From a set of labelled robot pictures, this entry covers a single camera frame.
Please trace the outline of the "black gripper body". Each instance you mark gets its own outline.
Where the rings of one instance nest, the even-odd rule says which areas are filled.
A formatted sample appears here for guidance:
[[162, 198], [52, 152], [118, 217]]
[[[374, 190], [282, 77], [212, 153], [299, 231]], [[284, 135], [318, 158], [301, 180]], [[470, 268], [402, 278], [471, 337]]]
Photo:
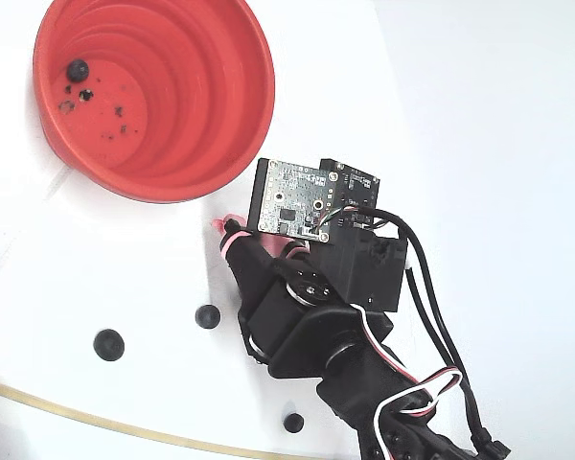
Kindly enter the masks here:
[[322, 274], [347, 304], [368, 311], [398, 310], [408, 243], [377, 236], [344, 224], [330, 232], [326, 243], [313, 241], [308, 252], [294, 248], [288, 257]]

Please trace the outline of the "pink-tipped gripper finger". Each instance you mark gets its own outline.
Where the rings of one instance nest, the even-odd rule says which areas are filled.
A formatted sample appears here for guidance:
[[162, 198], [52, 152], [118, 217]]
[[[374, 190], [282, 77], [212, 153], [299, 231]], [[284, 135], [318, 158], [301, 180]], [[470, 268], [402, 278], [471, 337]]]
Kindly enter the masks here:
[[278, 276], [274, 256], [259, 234], [247, 230], [236, 216], [213, 220], [221, 236], [220, 256], [237, 282], [243, 311], [269, 311], [275, 300]]
[[293, 259], [310, 253], [306, 243], [279, 235], [262, 234], [261, 244], [273, 258]]

